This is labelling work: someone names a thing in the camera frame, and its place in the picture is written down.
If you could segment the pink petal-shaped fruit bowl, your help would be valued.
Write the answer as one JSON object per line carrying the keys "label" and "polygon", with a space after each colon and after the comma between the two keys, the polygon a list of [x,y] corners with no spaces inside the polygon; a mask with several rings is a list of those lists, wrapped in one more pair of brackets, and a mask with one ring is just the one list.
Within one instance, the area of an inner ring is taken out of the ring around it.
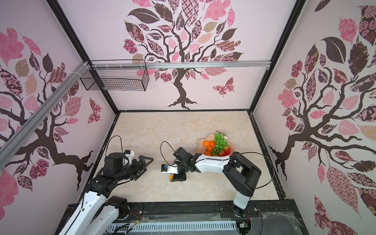
{"label": "pink petal-shaped fruit bowl", "polygon": [[[214,135],[215,135],[215,134],[210,134],[207,138],[205,138],[205,139],[201,139],[201,140],[199,141],[199,148],[198,148],[198,150],[197,150],[198,153],[205,154],[205,152],[207,151],[207,147],[205,147],[205,146],[203,145],[203,143],[204,143],[204,141],[214,141]],[[230,141],[229,141],[228,138],[227,138],[227,140],[228,140],[228,146],[231,147],[231,154],[232,154],[232,153],[236,150],[236,145],[230,143]]]}

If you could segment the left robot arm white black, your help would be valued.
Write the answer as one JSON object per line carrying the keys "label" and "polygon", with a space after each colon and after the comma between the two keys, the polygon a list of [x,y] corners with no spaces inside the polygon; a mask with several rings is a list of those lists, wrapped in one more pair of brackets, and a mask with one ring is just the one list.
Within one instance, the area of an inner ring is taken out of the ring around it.
{"label": "left robot arm white black", "polygon": [[137,159],[133,156],[134,152],[127,150],[105,157],[104,167],[85,188],[81,201],[59,234],[102,235],[116,219],[128,217],[130,208],[127,200],[110,194],[120,181],[138,180],[154,161],[143,155]]}

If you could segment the green grape bunch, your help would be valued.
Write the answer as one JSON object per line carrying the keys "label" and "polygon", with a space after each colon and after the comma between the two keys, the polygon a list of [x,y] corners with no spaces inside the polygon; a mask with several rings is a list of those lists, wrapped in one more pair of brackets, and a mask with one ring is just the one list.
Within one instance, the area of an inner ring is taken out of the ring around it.
{"label": "green grape bunch", "polygon": [[214,147],[211,152],[212,155],[219,155],[220,152],[225,151],[225,147],[228,147],[228,140],[226,134],[216,131],[214,135]]}

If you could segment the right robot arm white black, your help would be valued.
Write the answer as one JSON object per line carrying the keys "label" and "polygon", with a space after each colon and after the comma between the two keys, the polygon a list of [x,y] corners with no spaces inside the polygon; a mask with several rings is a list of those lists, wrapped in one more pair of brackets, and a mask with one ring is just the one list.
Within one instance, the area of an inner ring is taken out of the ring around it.
{"label": "right robot arm white black", "polygon": [[256,190],[261,170],[242,153],[233,152],[223,157],[201,153],[192,155],[180,147],[173,156],[176,160],[172,165],[161,166],[161,172],[172,175],[170,182],[186,181],[188,172],[222,174],[237,191],[232,203],[232,213],[236,217],[243,217],[248,212],[247,206]]}

